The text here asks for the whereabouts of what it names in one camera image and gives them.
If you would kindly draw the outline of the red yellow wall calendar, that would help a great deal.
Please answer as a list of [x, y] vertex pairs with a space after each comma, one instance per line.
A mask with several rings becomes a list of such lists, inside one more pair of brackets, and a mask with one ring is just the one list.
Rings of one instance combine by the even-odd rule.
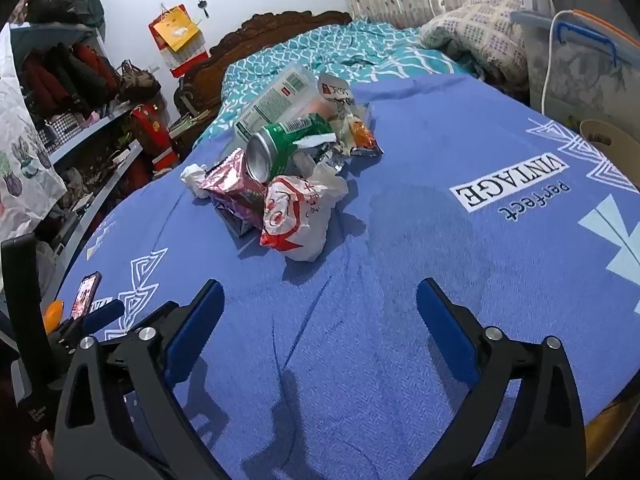
[[168, 70], [176, 79], [208, 59], [204, 35], [183, 4], [163, 8], [149, 24], [149, 31]]

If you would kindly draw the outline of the red white plastic bag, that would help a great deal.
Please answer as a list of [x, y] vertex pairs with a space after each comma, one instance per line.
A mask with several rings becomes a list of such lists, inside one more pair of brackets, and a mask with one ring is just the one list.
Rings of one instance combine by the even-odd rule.
[[267, 188], [259, 243], [293, 261], [313, 262], [326, 244], [332, 210], [347, 194], [346, 180], [325, 164], [309, 178], [275, 177]]

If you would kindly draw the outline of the green aluminium can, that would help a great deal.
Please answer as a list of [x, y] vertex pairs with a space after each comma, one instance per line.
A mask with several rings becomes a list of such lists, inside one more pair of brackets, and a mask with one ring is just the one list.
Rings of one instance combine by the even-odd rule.
[[288, 160], [296, 151], [335, 141], [331, 125], [317, 113], [266, 125], [247, 143], [247, 171], [257, 182], [267, 183], [285, 173]]

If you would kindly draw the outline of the dark blue milk carton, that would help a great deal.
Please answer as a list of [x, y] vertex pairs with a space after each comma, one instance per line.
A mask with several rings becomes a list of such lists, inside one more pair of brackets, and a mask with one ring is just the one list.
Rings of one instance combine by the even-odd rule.
[[218, 195], [213, 195], [212, 201], [214, 208], [235, 237], [242, 237], [255, 229], [255, 211], [250, 205], [242, 200]]

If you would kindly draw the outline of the smartphone with lit screen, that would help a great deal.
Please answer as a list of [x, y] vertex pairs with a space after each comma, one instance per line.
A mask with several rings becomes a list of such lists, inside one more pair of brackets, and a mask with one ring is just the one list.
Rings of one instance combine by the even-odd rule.
[[82, 279], [74, 299], [72, 310], [70, 311], [70, 317], [73, 320], [82, 318], [90, 312], [93, 298], [101, 278], [102, 275], [100, 272], [93, 272]]

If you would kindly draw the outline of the clear plastic labelled container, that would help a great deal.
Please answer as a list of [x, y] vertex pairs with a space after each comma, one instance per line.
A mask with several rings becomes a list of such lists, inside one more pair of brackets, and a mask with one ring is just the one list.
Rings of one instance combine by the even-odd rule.
[[235, 140], [245, 148], [250, 136], [263, 126], [287, 122], [309, 113], [329, 119], [335, 106], [318, 89], [318, 79], [299, 63], [290, 63], [247, 107], [234, 123]]

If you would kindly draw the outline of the teal patterned quilt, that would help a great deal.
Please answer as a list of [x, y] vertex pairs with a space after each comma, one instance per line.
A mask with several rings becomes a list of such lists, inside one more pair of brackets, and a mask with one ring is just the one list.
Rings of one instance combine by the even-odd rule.
[[417, 28], [399, 29], [388, 23], [357, 20], [347, 25], [318, 27], [236, 61], [222, 78], [220, 112], [195, 143], [201, 144], [231, 128], [242, 110], [292, 63], [316, 76], [326, 72], [349, 84], [424, 74], [484, 77], [467, 54], [455, 61], [439, 50], [423, 47], [419, 32]]

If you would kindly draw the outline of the brown handbag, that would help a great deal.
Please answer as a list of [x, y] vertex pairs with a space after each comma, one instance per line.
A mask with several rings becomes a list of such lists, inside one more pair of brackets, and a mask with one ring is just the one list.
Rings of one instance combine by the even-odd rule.
[[119, 95], [124, 101], [141, 104], [160, 93], [160, 82], [148, 70], [142, 70], [130, 60], [122, 62], [119, 69], [122, 72], [119, 76]]

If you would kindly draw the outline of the grey metal shelf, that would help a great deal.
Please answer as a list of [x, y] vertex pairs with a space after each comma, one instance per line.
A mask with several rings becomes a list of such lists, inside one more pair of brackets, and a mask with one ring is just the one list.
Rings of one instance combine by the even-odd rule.
[[14, 143], [13, 155], [28, 176], [37, 164], [65, 181], [58, 206], [66, 215], [52, 249], [72, 256], [73, 242], [88, 237], [97, 210], [111, 203], [126, 164], [137, 157], [125, 122], [134, 106], [118, 93], [122, 71], [108, 57], [100, 32], [81, 24], [10, 26], [20, 88], [36, 128], [34, 140]]

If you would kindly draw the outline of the blue patterned bed cover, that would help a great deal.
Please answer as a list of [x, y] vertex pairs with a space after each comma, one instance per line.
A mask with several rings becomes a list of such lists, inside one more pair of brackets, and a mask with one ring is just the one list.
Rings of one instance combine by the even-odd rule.
[[178, 171], [120, 203], [62, 285], [102, 278], [118, 336], [208, 280], [224, 314], [176, 387], [235, 479], [405, 479], [465, 386], [416, 308], [434, 278], [510, 338], [561, 339], [585, 420], [639, 369], [639, 194], [569, 128], [465, 75], [355, 88], [378, 157], [343, 169], [322, 254], [295, 262], [234, 236]]

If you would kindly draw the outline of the folded grey checked blanket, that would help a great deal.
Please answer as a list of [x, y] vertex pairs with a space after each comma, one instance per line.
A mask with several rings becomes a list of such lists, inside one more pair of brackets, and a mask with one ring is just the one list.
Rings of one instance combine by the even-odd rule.
[[520, 0], [468, 0], [423, 25], [420, 45], [455, 61], [469, 55], [492, 81], [524, 88], [528, 84], [524, 32], [511, 22], [511, 14], [520, 9]]

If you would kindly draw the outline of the keys hanging on wall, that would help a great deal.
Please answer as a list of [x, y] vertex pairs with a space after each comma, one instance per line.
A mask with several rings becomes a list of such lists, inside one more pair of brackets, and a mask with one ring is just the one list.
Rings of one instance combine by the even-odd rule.
[[209, 18], [207, 6], [208, 6], [208, 3], [206, 0], [198, 0], [198, 7], [203, 11], [205, 17]]

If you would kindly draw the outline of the crumpled white tissue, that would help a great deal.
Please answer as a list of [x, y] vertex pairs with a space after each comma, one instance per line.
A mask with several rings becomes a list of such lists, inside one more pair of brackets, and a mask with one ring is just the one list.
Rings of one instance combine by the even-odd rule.
[[206, 178], [206, 167], [192, 164], [181, 171], [180, 180], [199, 200], [206, 200], [208, 193], [201, 188]]

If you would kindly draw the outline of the orange snack wrapper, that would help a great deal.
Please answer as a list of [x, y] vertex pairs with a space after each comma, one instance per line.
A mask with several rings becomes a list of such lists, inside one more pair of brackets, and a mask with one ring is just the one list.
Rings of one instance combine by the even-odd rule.
[[349, 115], [347, 123], [352, 138], [352, 147], [350, 148], [352, 156], [378, 157], [383, 154], [376, 137], [359, 117]]

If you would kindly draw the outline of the pink foil snack wrapper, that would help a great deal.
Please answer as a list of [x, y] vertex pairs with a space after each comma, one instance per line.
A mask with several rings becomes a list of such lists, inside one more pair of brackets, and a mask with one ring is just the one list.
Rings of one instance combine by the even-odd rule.
[[248, 174], [246, 154], [242, 148], [236, 148], [210, 170], [198, 187], [229, 209], [236, 218], [254, 228], [262, 227], [266, 188]]

